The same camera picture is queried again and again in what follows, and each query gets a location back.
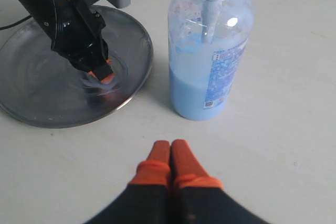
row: white surface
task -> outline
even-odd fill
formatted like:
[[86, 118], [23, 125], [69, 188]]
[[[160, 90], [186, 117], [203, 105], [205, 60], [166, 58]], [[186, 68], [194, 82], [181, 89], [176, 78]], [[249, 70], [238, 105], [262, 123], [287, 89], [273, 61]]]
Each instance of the white surface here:
[[[124, 189], [155, 140], [175, 138], [271, 223], [336, 223], [336, 0], [253, 0], [256, 26], [227, 109], [207, 122], [169, 104], [169, 1], [125, 10], [152, 36], [155, 61], [122, 110], [67, 130], [0, 114], [1, 224], [83, 223]], [[25, 15], [16, 0], [0, 3], [0, 25]]]

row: bottle label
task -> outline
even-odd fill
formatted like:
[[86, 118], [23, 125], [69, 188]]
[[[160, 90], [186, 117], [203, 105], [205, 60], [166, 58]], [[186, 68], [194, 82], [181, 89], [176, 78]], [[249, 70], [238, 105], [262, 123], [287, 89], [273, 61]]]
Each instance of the bottle label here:
[[213, 52], [205, 109], [214, 108], [226, 101], [246, 43], [247, 40], [228, 50]]

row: barcode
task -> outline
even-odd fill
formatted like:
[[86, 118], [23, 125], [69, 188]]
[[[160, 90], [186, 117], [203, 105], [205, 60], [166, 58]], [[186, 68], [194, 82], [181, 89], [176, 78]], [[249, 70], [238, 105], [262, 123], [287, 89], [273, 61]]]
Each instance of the barcode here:
[[211, 108], [213, 106], [214, 106], [214, 101], [206, 102], [205, 105], [204, 105], [205, 108]]

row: plastic bottle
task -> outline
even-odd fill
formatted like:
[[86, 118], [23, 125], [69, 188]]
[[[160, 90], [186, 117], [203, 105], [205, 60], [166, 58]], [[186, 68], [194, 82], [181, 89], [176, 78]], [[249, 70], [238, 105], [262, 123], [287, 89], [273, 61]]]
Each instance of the plastic bottle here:
[[172, 0], [168, 14], [172, 104], [181, 116], [220, 114], [254, 23], [251, 0]]

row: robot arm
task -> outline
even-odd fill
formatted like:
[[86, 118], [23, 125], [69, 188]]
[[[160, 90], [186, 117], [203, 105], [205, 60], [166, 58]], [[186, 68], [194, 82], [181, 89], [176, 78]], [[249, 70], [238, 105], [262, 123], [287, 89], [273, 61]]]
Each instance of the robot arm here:
[[[98, 0], [19, 0], [51, 39], [51, 49], [78, 70], [91, 72], [99, 81], [113, 76], [109, 49], [101, 36], [106, 26], [90, 6]], [[124, 8], [130, 0], [107, 0]]]

